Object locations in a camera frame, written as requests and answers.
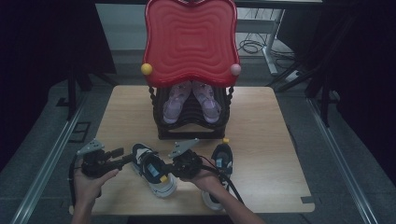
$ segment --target white wall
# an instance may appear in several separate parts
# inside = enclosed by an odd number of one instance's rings
[[[111,50],[146,47],[144,5],[96,4],[96,9]]]

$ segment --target small ball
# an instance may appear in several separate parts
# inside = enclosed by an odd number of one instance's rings
[[[223,144],[229,144],[230,143],[230,139],[229,138],[223,138],[222,139],[222,143]]]
[[[143,63],[140,67],[140,70],[142,71],[143,75],[148,76],[152,73],[152,66],[149,63]]]
[[[241,65],[237,63],[231,65],[231,74],[233,74],[234,76],[239,76],[239,74],[241,74],[241,70]]]

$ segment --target pink ball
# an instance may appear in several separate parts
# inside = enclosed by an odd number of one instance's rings
[[[234,76],[239,76],[239,74],[241,74],[241,65],[237,63],[231,65],[231,74]]]

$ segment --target gray floor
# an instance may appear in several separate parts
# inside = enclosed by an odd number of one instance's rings
[[[241,64],[243,73],[237,81],[238,86],[264,86],[272,79],[263,57],[242,57]],[[119,74],[109,76],[121,85],[145,84],[140,75],[124,75],[139,74],[138,64],[117,64],[117,67]],[[93,89],[87,92],[88,98],[78,119],[79,122],[91,123],[88,135],[83,143],[68,142],[65,145],[46,187],[37,195],[39,200],[32,207],[32,214],[28,214],[28,223],[70,223],[70,193],[66,179],[68,166],[76,151],[95,137],[112,91],[110,85],[97,77],[92,76],[92,82]],[[286,92],[277,93],[276,97],[290,129],[306,181],[314,196],[316,210],[306,214],[260,216],[267,223],[278,224],[364,223],[356,200],[351,196],[306,102],[305,86],[306,83],[302,83]],[[0,174],[0,223],[9,223],[14,218],[32,182],[37,178],[43,161],[63,130],[67,108],[56,106],[61,97],[67,97],[65,82],[55,85],[50,90],[49,101],[41,117]],[[367,196],[378,223],[396,223],[396,188],[369,150],[342,120],[335,105],[331,105],[329,114],[334,138],[364,195]],[[80,137],[73,133],[70,139],[78,140]],[[128,217],[99,216],[95,217],[92,223],[126,223],[127,219]]]

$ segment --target human arm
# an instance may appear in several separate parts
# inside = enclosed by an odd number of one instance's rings
[[[106,181],[117,175],[118,169],[109,171],[100,178],[92,179],[85,176],[78,168],[74,174],[74,186],[76,193],[76,204],[72,218],[72,224],[85,224],[91,222],[92,209],[95,199]]]
[[[203,160],[204,165],[212,166],[208,161]],[[200,173],[190,181],[195,184],[198,189],[210,193],[215,197],[224,210],[227,212],[233,223],[235,224],[263,224],[265,223],[260,217],[249,210],[244,204],[240,203],[228,190],[226,190],[221,183],[219,178],[207,171],[201,170]]]

